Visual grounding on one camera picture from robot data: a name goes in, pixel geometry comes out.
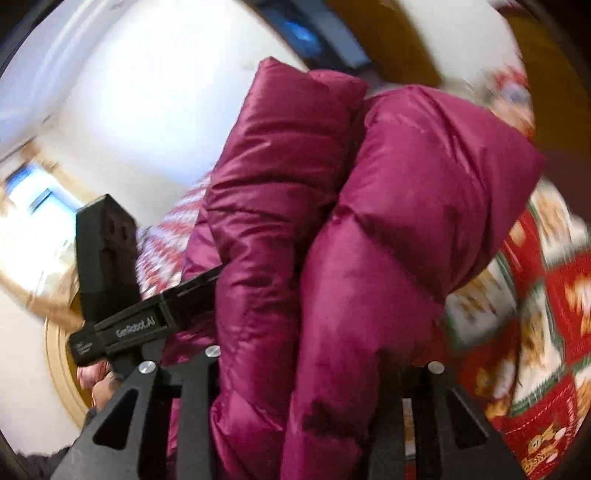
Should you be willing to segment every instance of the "shiny nylon fabric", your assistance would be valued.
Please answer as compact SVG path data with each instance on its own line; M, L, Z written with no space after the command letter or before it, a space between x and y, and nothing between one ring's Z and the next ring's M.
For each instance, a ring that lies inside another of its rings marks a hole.
M184 277L225 265L211 412L225 478L350 478L381 378L486 266L540 174L483 109L365 89L262 62L212 173ZM203 344L199 328L168 362Z

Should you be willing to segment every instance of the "maroon puffer jacket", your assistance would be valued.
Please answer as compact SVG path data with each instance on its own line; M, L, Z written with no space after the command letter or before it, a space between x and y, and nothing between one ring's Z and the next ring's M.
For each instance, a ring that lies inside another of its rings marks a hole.
M350 478L381 378L495 255L540 175L484 109L365 91L262 62L212 174L185 277L225 265L211 412L225 478ZM204 331L173 339L168 360Z

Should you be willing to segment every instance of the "jacket sleeve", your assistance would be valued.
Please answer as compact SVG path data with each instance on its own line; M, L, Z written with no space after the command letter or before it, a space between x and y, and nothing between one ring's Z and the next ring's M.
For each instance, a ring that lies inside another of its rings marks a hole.
M86 413L84 419L84 425L82 430L90 424L90 422L96 417L96 409L92 407ZM25 456L22 453L17 453L18 463L27 471L31 480L50 480L53 473L60 466L60 463L66 457L70 447L64 447L56 453L51 455L28 455Z
M541 157L489 112L410 87L373 100L366 137L301 275L282 480L351 478L384 376L522 213Z
M279 476L300 333L299 272L346 178L365 90L347 75L263 61L212 173L206 210L224 264L212 435L228 478Z

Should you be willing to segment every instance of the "window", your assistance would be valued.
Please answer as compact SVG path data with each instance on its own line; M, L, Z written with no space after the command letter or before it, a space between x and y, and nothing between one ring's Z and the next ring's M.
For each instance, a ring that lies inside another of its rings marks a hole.
M17 211L27 212L48 241L56 247L73 242L76 211L82 203L45 170L27 164L8 179L5 190Z
M0 276L33 294L58 288L75 264L82 202L34 163L8 177L4 190L12 207L0 218Z

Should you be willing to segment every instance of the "wooden trim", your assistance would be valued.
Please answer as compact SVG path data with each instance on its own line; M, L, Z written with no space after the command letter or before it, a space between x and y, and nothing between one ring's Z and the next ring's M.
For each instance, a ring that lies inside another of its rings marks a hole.
M70 310L70 303L76 294L75 291L70 293L67 303L64 301L56 303L55 298L36 296L32 291L19 285L2 271L0 271L0 284L31 313L42 318L50 317L51 321L59 324L64 331L75 332L83 324L81 315Z
M51 381L70 417L82 428L90 407L90 394L83 392L77 380L73 378L73 363L67 346L68 337L69 333L59 325L49 320L45 321L44 347Z
M443 81L407 9L397 0L324 0L383 80L439 87Z
M14 208L14 204L8 198L4 184L0 184L0 217L6 217L12 208Z
M26 163L18 151L11 154L10 157L0 160L0 182L2 185L4 186L6 181Z
M557 45L568 58L588 92L591 92L591 65L583 55L580 47L573 41L571 35L566 31L544 6L540 0L518 0L519 3L536 19L542 23L552 35Z
M22 148L21 155L26 161L34 160L41 168L50 173L62 187L82 203L90 203L99 197L99 195L88 188L87 185L68 173L58 161L46 156L35 140L31 140Z

